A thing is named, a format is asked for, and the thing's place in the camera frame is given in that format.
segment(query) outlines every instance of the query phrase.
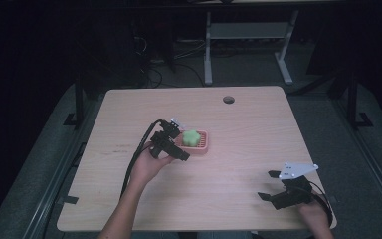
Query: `finger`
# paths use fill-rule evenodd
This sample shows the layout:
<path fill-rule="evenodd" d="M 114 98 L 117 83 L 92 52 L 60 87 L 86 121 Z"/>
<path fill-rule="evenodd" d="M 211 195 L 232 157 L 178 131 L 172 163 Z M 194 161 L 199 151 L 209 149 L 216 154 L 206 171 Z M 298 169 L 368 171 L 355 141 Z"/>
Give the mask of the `finger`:
<path fill-rule="evenodd" d="M 175 160 L 175 158 L 172 156 L 166 156 L 166 157 L 158 159 L 162 167 L 166 166 L 167 164 L 170 164 L 173 160 Z"/>
<path fill-rule="evenodd" d="M 142 148 L 143 149 L 149 149 L 152 146 L 153 146 L 153 142 L 152 141 L 147 141 Z"/>

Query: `hole in table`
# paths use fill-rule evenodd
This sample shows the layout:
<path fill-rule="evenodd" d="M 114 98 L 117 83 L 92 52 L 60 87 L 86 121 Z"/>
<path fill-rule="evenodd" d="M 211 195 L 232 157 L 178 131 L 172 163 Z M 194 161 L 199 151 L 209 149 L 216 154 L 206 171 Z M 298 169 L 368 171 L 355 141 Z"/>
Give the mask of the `hole in table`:
<path fill-rule="evenodd" d="M 226 104 L 232 104 L 233 102 L 235 101 L 235 98 L 233 97 L 230 97 L 230 96 L 226 96 L 226 97 L 223 97 L 223 102 L 226 103 Z"/>

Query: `black cable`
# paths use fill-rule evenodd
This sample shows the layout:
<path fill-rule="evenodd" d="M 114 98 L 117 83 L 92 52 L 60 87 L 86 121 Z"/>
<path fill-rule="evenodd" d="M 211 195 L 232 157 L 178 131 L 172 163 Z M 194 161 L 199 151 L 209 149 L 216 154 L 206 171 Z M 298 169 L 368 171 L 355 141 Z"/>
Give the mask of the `black cable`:
<path fill-rule="evenodd" d="M 157 82 L 156 86 L 153 87 L 153 86 L 151 85 L 151 88 L 158 88 L 158 87 L 162 84 L 162 81 L 163 81 L 163 76 L 162 76 L 162 74 L 161 74 L 159 71 L 157 71 L 157 70 L 155 70 L 155 69 L 152 69 L 152 68 L 149 68 L 148 70 L 153 71 L 153 72 L 155 72 L 157 75 L 159 75 L 159 81 Z M 150 84 L 151 84 L 151 83 L 154 83 L 153 80 L 151 80 L 151 78 L 148 76 L 148 74 L 147 74 L 147 79 L 148 79 L 148 81 L 150 82 Z"/>
<path fill-rule="evenodd" d="M 144 146 L 145 141 L 147 140 L 148 136 L 153 131 L 154 127 L 157 125 L 158 122 L 162 122 L 162 119 L 159 119 L 150 125 L 147 132 L 142 137 L 141 142 L 138 145 L 137 150 L 135 151 L 134 155 L 132 156 L 132 159 L 131 159 L 131 162 L 129 163 L 128 169 L 126 170 L 125 179 L 123 180 L 123 186 L 122 186 L 122 191 L 120 192 L 120 197 L 122 197 L 123 193 L 125 192 L 126 186 L 128 185 L 129 177 L 130 177 L 131 172 L 132 172 L 132 168 L 134 167 L 135 162 L 137 161 L 139 155 L 143 151 L 142 148 Z"/>
<path fill-rule="evenodd" d="M 324 196 L 325 201 L 326 201 L 327 204 L 328 204 L 328 207 L 331 209 L 330 201 L 328 200 L 328 198 L 327 198 L 327 196 L 325 195 L 325 193 L 323 192 L 323 190 L 321 190 L 321 188 L 320 188 L 317 184 L 315 184 L 315 183 L 313 183 L 313 182 L 311 182 L 311 181 L 309 181 L 309 183 L 311 183 L 312 185 L 314 185 L 314 186 L 321 192 L 321 194 Z"/>
<path fill-rule="evenodd" d="M 310 195 L 313 199 L 315 199 L 320 205 L 321 207 L 323 208 L 325 214 L 327 215 L 327 221 L 328 221 L 328 226 L 330 227 L 332 222 L 333 222 L 333 212 L 331 211 L 331 207 L 330 207 L 330 203 L 327 201 L 327 202 L 324 202 L 323 199 L 321 199 L 321 197 L 319 197 L 318 195 L 315 195 L 314 193 L 312 192 L 308 192 L 306 191 L 305 189 L 303 188 L 300 188 L 300 187 L 295 187 L 295 186 L 287 186 L 286 189 L 295 189 L 295 190 L 298 190 L 300 192 L 303 192 L 305 194 L 308 194 Z"/>
<path fill-rule="evenodd" d="M 179 64 L 179 63 L 175 63 L 174 65 L 185 67 L 185 68 L 188 68 L 189 70 L 193 71 L 195 73 L 195 75 L 197 75 L 198 79 L 200 80 L 201 86 L 202 87 L 206 87 L 206 85 L 204 84 L 203 79 L 200 77 L 200 75 L 198 74 L 198 72 L 194 68 L 192 68 L 190 66 L 187 66 L 187 65 L 184 65 L 184 64 Z"/>

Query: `white metal frame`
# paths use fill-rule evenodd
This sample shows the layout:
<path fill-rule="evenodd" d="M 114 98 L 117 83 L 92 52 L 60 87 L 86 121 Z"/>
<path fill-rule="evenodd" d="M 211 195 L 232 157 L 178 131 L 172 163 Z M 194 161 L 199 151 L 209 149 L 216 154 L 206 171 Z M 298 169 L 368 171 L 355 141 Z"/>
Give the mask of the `white metal frame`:
<path fill-rule="evenodd" d="M 211 13 L 207 12 L 206 25 L 206 54 L 204 56 L 205 84 L 213 84 L 212 62 L 210 59 L 210 44 L 212 39 L 261 39 L 283 38 L 284 45 L 275 53 L 276 61 L 281 70 L 285 84 L 293 84 L 293 80 L 285 63 L 285 54 L 293 33 L 293 28 L 298 15 L 294 10 L 288 22 L 276 23 L 212 23 Z"/>

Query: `metal stand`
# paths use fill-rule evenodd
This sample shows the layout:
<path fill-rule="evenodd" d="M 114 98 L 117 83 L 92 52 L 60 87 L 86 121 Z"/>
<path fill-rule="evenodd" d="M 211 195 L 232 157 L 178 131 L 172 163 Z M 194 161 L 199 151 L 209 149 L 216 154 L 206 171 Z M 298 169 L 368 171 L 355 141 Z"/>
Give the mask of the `metal stand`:
<path fill-rule="evenodd" d="M 293 84 L 290 73 L 285 63 L 285 54 L 293 33 L 298 11 L 292 12 L 289 22 L 276 23 L 212 23 L 211 13 L 207 12 L 206 23 L 206 54 L 204 56 L 205 84 L 213 84 L 212 62 L 210 60 L 211 39 L 263 39 L 283 38 L 284 45 L 275 53 L 284 81 L 287 85 Z"/>
<path fill-rule="evenodd" d="M 373 123 L 368 118 L 366 113 L 359 113 L 362 118 L 362 121 L 356 120 L 356 100 L 358 93 L 358 82 L 352 71 L 341 68 L 336 71 L 331 72 L 330 74 L 324 75 L 323 77 L 317 79 L 316 81 L 306 85 L 305 87 L 288 93 L 288 96 L 300 96 L 303 95 L 316 87 L 324 84 L 325 82 L 333 80 L 333 84 L 330 86 L 327 94 L 331 99 L 339 99 L 344 92 L 348 91 L 348 101 L 346 109 L 346 117 L 349 124 L 354 128 L 358 129 L 361 126 L 373 126 Z"/>
<path fill-rule="evenodd" d="M 75 130 L 77 130 L 83 122 L 84 111 L 83 111 L 83 88 L 81 87 L 80 77 L 76 78 L 75 83 L 76 89 L 76 112 L 74 114 L 68 114 L 65 119 L 64 125 L 74 125 Z"/>

